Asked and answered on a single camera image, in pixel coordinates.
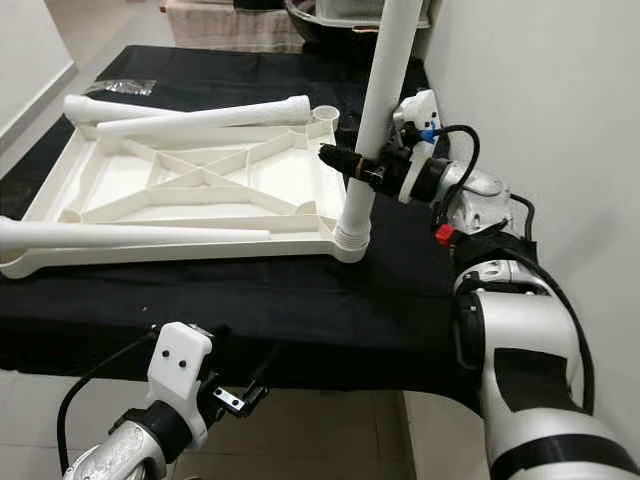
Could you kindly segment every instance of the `plastic pipe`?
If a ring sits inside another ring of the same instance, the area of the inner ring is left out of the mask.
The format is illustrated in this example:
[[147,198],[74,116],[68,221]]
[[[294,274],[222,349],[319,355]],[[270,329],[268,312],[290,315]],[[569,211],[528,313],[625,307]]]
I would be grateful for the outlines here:
[[[421,5],[422,0],[384,2],[356,142],[356,152],[365,157],[377,158],[380,148],[387,140],[391,117],[398,105],[407,71]],[[374,197],[375,193],[369,185],[354,178],[349,180],[347,199],[334,231],[334,239],[342,249],[361,250],[357,260],[364,256],[369,244]]]
[[73,123],[99,123],[176,113],[179,112],[125,103],[101,102],[84,95],[67,95],[64,98],[64,114]]
[[111,248],[262,240],[269,240],[268,230],[19,222],[0,217],[0,252],[29,248]]
[[309,97],[301,95],[289,97],[280,102],[99,123],[98,135],[124,137],[138,134],[163,134],[176,129],[194,127],[232,127],[264,123],[296,124],[306,123],[310,117]]

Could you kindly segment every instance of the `table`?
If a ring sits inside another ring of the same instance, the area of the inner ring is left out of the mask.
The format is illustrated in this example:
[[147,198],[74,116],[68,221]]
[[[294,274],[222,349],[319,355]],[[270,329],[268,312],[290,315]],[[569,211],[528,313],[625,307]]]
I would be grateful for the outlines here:
[[[226,107],[308,94],[342,111],[338,140],[353,144],[366,91],[362,65],[313,55],[127,47],[100,75],[155,80],[149,96],[93,98],[176,110]],[[412,61],[403,96],[427,86]],[[71,135],[61,118],[0,181],[0,213],[21,218]],[[274,387],[433,392],[477,411],[478,375],[455,359],[451,271],[433,240],[430,211],[378,196],[366,257],[250,258],[58,267],[0,278],[0,367],[79,375],[151,324],[226,325],[215,357],[241,385],[275,344]],[[104,376],[144,379],[150,349]]]

